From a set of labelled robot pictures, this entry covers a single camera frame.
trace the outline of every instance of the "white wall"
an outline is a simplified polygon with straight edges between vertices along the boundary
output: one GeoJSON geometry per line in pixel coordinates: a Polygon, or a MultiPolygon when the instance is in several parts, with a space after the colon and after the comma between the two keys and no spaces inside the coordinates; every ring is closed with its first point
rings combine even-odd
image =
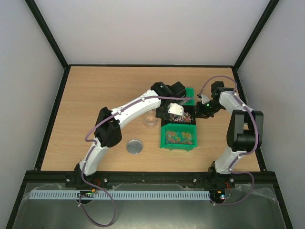
{"type": "Polygon", "coordinates": [[[0,228],[33,169],[63,73],[25,1],[0,0],[0,228]]]}
{"type": "Polygon", "coordinates": [[[305,223],[305,1],[280,1],[242,64],[249,104],[264,113],[263,155],[294,228],[305,223]]]}
{"type": "Polygon", "coordinates": [[[36,0],[68,63],[233,65],[269,0],[36,0]]]}

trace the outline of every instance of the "candy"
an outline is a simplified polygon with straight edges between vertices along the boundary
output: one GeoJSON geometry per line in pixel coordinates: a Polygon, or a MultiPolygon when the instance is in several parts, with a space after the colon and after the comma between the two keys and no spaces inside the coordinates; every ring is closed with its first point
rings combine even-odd
{"type": "Polygon", "coordinates": [[[178,123],[190,123],[192,121],[191,114],[188,112],[184,112],[183,116],[173,117],[173,121],[178,123]]]}
{"type": "Polygon", "coordinates": [[[189,132],[166,131],[165,143],[166,144],[193,145],[194,140],[192,138],[191,133],[189,133],[189,132]]]}

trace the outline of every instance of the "gray floor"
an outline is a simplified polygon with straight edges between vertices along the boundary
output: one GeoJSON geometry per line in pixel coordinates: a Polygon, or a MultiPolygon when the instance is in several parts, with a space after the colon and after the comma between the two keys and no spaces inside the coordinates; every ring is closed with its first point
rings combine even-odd
{"type": "MultiPolygon", "coordinates": [[[[256,185],[256,191],[235,206],[212,206],[208,201],[119,200],[118,215],[111,229],[282,229],[281,211],[270,185],[256,185]]],[[[230,201],[245,195],[248,187],[234,190],[230,201]]],[[[109,200],[85,206],[99,223],[108,223],[113,208],[109,200]]],[[[23,201],[14,229],[94,229],[74,200],[23,201]]]]}

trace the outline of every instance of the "white cable tray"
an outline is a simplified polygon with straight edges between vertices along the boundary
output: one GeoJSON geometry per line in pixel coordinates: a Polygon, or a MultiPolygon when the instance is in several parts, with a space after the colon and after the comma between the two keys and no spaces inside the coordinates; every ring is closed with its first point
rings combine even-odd
{"type": "MultiPolygon", "coordinates": [[[[209,191],[109,191],[115,200],[209,200],[209,191]]],[[[79,199],[76,190],[33,190],[30,199],[79,199]]],[[[109,199],[103,191],[82,199],[109,199]]]]}

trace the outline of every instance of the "metal lid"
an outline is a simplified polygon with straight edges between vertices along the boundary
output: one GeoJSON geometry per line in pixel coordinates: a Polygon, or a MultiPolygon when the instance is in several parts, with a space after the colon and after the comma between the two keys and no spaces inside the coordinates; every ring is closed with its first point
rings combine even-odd
{"type": "Polygon", "coordinates": [[[131,154],[138,154],[143,149],[143,143],[138,139],[132,139],[127,143],[127,151],[131,154]]]}

